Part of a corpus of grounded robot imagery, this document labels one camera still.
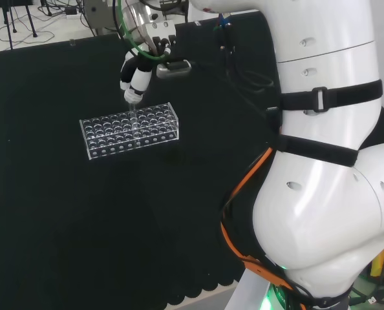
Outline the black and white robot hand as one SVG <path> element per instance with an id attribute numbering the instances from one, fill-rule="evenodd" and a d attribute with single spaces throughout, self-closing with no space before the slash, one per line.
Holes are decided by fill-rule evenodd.
<path id="1" fill-rule="evenodd" d="M 136 105 L 143 100 L 154 68 L 167 68 L 176 47 L 176 28 L 172 21 L 146 23 L 134 28 L 140 41 L 134 40 L 133 31 L 120 21 L 123 41 L 130 44 L 120 71 L 120 88 L 126 102 Z"/>

